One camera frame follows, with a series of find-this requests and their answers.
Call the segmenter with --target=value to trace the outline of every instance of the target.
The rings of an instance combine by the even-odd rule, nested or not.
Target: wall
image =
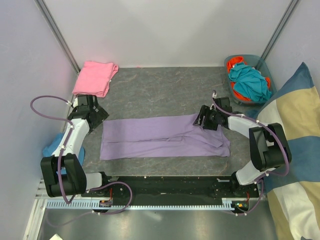
[[[0,232],[1,239],[22,239],[39,180],[42,149],[61,122],[34,114],[38,95],[71,98],[76,74],[33,0],[0,4]],[[45,114],[64,117],[67,105],[38,102]]]
[[[290,0],[45,0],[75,59],[223,66],[261,55]]]
[[[305,62],[320,92],[319,9],[319,0],[300,1],[269,54],[266,63],[278,89]]]

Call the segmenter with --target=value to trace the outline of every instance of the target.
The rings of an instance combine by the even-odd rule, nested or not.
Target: striped fabric
[[[280,123],[292,154],[287,176],[264,178],[278,239],[320,240],[320,99],[304,62],[257,119]]]

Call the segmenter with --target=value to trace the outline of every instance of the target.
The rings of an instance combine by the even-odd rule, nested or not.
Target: pink cloth
[[[76,80],[73,94],[90,94],[104,98],[109,90],[111,78],[118,72],[114,63],[86,61]]]

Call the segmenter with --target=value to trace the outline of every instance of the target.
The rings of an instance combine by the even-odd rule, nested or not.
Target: laundry basket
[[[269,72],[269,69],[267,67],[266,62],[259,56],[256,55],[250,55],[250,54],[244,54],[244,55],[232,55],[232,56],[228,56],[225,60],[224,60],[224,67],[225,67],[225,72],[226,72],[226,77],[228,79],[228,85],[230,87],[230,91],[231,94],[234,98],[234,101],[239,104],[239,105],[247,105],[247,106],[253,106],[253,105],[263,105],[265,104],[267,101],[244,101],[242,99],[239,99],[236,97],[234,90],[231,87],[231,81],[229,79],[228,76],[228,70],[227,70],[227,62],[237,56],[242,56],[244,58],[244,61],[246,62],[247,65],[254,67],[255,69],[257,69],[258,71],[261,72],[261,75],[263,77],[269,77],[270,78],[270,88],[269,90],[271,91],[272,95],[274,95],[277,90],[274,84],[274,80]]]

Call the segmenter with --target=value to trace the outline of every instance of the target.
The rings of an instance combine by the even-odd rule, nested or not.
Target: purple towel
[[[222,132],[193,126],[197,114],[103,122],[100,160],[145,157],[230,156]]]

